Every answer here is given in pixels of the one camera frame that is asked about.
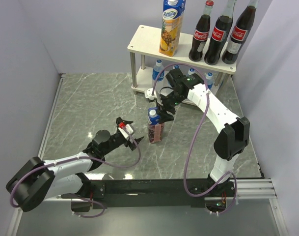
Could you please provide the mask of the pineapple juice carton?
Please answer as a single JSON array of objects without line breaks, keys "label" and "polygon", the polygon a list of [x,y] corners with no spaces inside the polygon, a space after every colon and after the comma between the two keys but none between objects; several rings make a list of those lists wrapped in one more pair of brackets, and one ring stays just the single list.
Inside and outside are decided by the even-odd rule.
[{"label": "pineapple juice carton", "polygon": [[179,44],[185,0],[164,0],[159,52],[173,57]]}]

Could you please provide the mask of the cola glass bottle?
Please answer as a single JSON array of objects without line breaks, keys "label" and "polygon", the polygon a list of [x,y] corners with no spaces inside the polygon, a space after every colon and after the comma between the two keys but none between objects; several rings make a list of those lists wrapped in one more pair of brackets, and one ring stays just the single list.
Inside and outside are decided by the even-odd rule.
[{"label": "cola glass bottle", "polygon": [[220,59],[221,51],[232,27],[235,4],[236,0],[229,0],[216,21],[209,47],[204,57],[205,62],[209,65],[217,64]]},{"label": "cola glass bottle", "polygon": [[201,61],[203,56],[203,49],[208,40],[210,25],[211,25],[211,12],[214,6],[212,0],[205,2],[203,14],[200,17],[195,31],[193,33],[191,50],[189,52],[189,59],[192,61]]},{"label": "cola glass bottle", "polygon": [[251,0],[242,14],[236,21],[226,50],[222,55],[222,61],[225,64],[233,64],[236,62],[240,50],[247,40],[247,37],[253,27],[256,9],[259,0]]}]

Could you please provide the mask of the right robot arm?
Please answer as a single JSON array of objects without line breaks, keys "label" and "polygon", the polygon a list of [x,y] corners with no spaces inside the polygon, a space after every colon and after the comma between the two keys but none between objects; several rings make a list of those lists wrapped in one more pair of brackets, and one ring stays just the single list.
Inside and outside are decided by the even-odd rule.
[{"label": "right robot arm", "polygon": [[208,118],[218,132],[214,142],[217,156],[207,186],[211,195],[219,196],[225,190],[224,183],[232,175],[235,161],[249,144],[250,122],[224,106],[196,73],[186,76],[176,68],[170,70],[166,78],[173,90],[167,96],[158,97],[159,122],[173,121],[175,107],[188,99],[204,113],[203,117]]}]

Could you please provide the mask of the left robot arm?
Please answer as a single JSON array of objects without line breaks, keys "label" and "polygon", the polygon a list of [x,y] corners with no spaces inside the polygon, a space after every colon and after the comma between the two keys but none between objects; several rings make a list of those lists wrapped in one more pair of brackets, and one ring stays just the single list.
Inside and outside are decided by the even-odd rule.
[{"label": "left robot arm", "polygon": [[90,193],[91,182],[85,173],[102,164],[119,167],[106,162],[106,155],[120,146],[140,151],[139,143],[142,138],[134,138],[135,131],[132,121],[118,117],[114,134],[99,130],[88,146],[75,155],[47,161],[37,156],[31,158],[6,184],[10,205],[28,212],[45,199],[58,195],[86,197]]}]

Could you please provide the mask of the grape juice carton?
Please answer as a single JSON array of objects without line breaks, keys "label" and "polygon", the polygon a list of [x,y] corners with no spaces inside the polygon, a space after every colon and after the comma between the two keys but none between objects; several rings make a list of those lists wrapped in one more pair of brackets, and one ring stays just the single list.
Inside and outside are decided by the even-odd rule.
[{"label": "grape juice carton", "polygon": [[164,123],[159,123],[161,116],[158,114],[158,108],[148,109],[148,137],[150,143],[161,142],[163,138]]}]

